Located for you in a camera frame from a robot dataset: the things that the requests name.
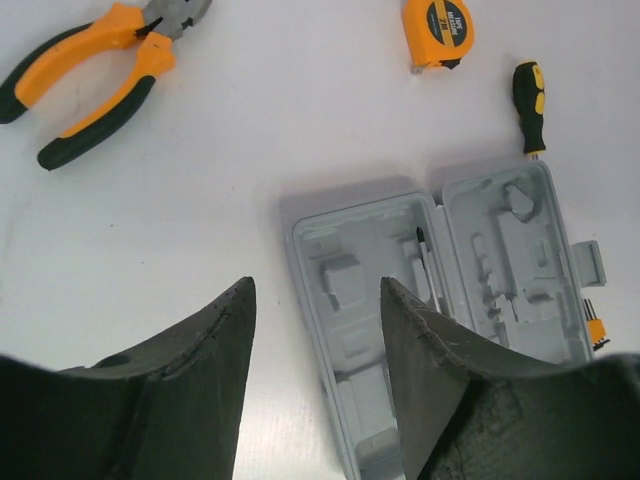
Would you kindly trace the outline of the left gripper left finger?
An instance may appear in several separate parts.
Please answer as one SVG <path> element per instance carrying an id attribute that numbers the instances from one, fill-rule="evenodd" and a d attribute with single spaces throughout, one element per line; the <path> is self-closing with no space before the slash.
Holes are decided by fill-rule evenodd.
<path id="1" fill-rule="evenodd" d="M 229 479 L 256 325 L 256 287 L 91 367 L 1 360 L 5 479 Z"/>

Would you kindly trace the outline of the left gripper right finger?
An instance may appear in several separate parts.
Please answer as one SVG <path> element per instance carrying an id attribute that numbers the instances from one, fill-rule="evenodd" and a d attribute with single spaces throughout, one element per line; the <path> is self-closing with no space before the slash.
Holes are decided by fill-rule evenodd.
<path id="1" fill-rule="evenodd" d="M 495 344 L 380 284 L 409 479 L 635 479 L 639 358 L 546 363 Z"/>

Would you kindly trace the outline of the grey plastic tool case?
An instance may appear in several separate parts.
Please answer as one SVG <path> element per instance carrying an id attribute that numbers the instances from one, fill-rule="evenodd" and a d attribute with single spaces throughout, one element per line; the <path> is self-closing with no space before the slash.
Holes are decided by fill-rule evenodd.
<path id="1" fill-rule="evenodd" d="M 400 479 L 401 447 L 380 318 L 380 282 L 503 347 L 555 364 L 592 359 L 582 292 L 606 282 L 595 241 L 570 244 L 548 167 L 529 160 L 426 192 L 334 205 L 285 231 L 337 454 L 349 479 Z"/>

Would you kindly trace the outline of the black yellow screwdriver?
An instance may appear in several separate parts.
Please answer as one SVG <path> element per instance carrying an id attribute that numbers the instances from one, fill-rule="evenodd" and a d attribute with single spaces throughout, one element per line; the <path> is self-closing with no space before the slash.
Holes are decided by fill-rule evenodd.
<path id="1" fill-rule="evenodd" d="M 523 152 L 537 160 L 546 151 L 543 139 L 546 95 L 542 69 L 536 61 L 523 62 L 514 69 L 512 99 L 523 135 Z"/>
<path id="2" fill-rule="evenodd" d="M 441 314 L 442 308 L 441 308 L 440 300 L 439 300 L 437 289 L 436 289 L 434 274 L 429 263 L 429 250 L 427 247 L 424 231 L 422 230 L 421 227 L 416 228 L 416 237 L 417 237 L 417 242 L 420 249 L 421 262 L 425 271 L 426 282 L 430 291 L 430 298 L 433 303 L 433 307 L 435 311 L 438 314 Z"/>

